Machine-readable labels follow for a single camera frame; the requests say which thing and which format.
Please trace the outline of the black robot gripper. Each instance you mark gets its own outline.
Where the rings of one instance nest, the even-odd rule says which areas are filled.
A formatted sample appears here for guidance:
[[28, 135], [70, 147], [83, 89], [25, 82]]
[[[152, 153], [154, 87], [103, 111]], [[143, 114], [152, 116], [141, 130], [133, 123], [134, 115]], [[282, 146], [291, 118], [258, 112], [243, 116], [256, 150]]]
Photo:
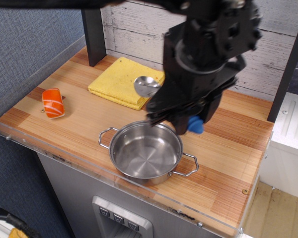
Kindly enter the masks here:
[[192, 116], [208, 122], [223, 91], [235, 84], [235, 76], [245, 68], [244, 51], [241, 45], [220, 42], [214, 23], [187, 18], [170, 28], [163, 48], [165, 81], [147, 104], [150, 125], [167, 120], [182, 135]]

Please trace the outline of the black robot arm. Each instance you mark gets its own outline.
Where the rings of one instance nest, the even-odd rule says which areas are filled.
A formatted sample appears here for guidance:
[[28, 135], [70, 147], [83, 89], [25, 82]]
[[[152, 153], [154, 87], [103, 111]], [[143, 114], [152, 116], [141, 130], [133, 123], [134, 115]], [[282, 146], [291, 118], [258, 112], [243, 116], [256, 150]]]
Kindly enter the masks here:
[[141, 56], [162, 50], [165, 80], [146, 106], [147, 121], [177, 134], [208, 122], [262, 33], [252, 0], [0, 0], [0, 115], [80, 46], [99, 46], [109, 12], [115, 42]]

